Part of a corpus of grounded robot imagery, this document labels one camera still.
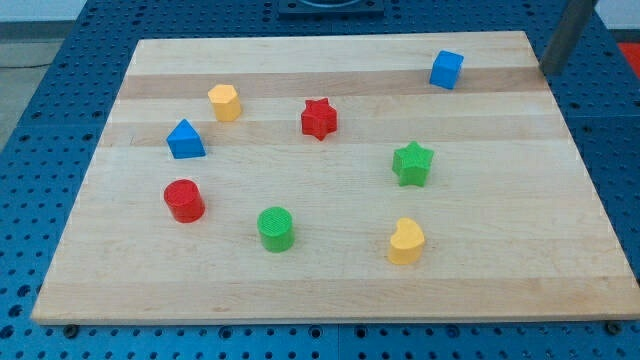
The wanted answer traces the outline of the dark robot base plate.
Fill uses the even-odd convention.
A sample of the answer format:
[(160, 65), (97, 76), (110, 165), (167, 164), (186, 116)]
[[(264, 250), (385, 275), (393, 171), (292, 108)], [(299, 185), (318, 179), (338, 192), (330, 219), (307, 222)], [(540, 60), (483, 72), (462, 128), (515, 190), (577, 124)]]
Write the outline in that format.
[(358, 16), (384, 14), (383, 0), (278, 0), (279, 18), (304, 16)]

